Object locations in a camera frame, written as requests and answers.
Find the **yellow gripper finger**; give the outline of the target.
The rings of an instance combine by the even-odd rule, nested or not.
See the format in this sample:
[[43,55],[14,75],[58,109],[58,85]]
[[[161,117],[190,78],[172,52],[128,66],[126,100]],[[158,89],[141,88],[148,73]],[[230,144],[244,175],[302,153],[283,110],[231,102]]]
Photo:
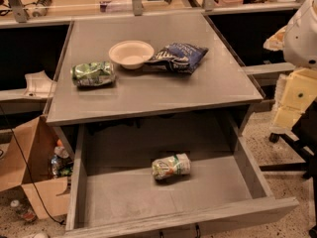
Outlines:
[[274,106],[272,108],[271,130],[273,132],[290,131],[301,115],[300,110],[287,106]]
[[282,51],[284,48],[284,34],[286,27],[280,28],[277,32],[275,32],[272,36],[264,42],[264,48],[269,51]]

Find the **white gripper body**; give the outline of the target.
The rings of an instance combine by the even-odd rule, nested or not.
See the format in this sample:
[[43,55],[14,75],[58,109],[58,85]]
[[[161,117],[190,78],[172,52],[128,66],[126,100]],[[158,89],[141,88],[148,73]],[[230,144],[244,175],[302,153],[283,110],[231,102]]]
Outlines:
[[296,113],[304,113],[317,98],[317,71],[301,68],[286,78],[281,98],[281,108]]

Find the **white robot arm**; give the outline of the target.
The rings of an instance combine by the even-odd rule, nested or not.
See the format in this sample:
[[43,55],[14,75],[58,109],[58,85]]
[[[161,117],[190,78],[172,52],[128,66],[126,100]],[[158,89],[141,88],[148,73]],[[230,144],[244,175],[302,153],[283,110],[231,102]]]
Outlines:
[[290,131],[317,98],[317,0],[305,0],[289,20],[264,42],[270,51],[282,51],[295,66],[290,75],[278,78],[270,131]]

